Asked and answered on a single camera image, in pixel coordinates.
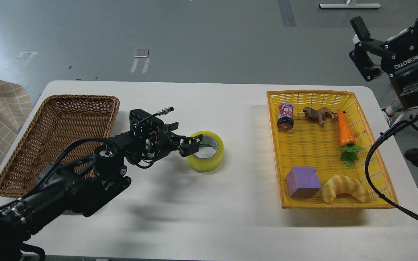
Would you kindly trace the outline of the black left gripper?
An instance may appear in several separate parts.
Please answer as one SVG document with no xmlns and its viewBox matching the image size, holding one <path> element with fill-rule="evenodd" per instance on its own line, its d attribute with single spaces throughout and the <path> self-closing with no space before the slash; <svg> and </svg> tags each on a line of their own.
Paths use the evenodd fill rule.
<svg viewBox="0 0 418 261">
<path fill-rule="evenodd" d="M 175 136 L 179 122 L 163 125 L 142 124 L 142 138 L 145 140 L 143 160 L 159 160 L 167 157 L 173 151 L 179 151 L 181 157 L 188 157 L 199 152 L 202 134 L 195 137 Z"/>
</svg>

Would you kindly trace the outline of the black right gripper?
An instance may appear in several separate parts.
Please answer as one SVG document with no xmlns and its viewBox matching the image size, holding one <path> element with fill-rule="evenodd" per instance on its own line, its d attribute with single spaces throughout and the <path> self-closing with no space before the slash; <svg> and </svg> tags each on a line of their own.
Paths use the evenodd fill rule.
<svg viewBox="0 0 418 261">
<path fill-rule="evenodd" d="M 350 19 L 350 24 L 358 37 L 349 57 L 359 73 L 369 82 L 381 76 L 382 70 L 388 74 L 397 97 L 404 108 L 418 106 L 418 17 L 412 28 L 407 28 L 382 42 L 370 37 L 362 17 Z M 373 63 L 368 53 L 382 58 L 381 69 Z"/>
</svg>

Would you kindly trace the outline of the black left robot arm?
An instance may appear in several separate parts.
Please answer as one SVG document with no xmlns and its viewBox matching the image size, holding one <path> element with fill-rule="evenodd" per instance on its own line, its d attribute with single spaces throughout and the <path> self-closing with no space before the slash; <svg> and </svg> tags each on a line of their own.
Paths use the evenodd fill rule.
<svg viewBox="0 0 418 261">
<path fill-rule="evenodd" d="M 125 161 L 147 169 L 171 152 L 181 157 L 199 151 L 204 136 L 174 133 L 177 122 L 166 124 L 142 109 L 129 113 L 128 132 L 108 138 L 83 138 L 69 144 L 38 177 L 25 195 L 0 206 L 0 261 L 19 261 L 23 253 L 46 258 L 43 248 L 27 241 L 65 211 L 88 218 L 131 185 Z"/>
</svg>

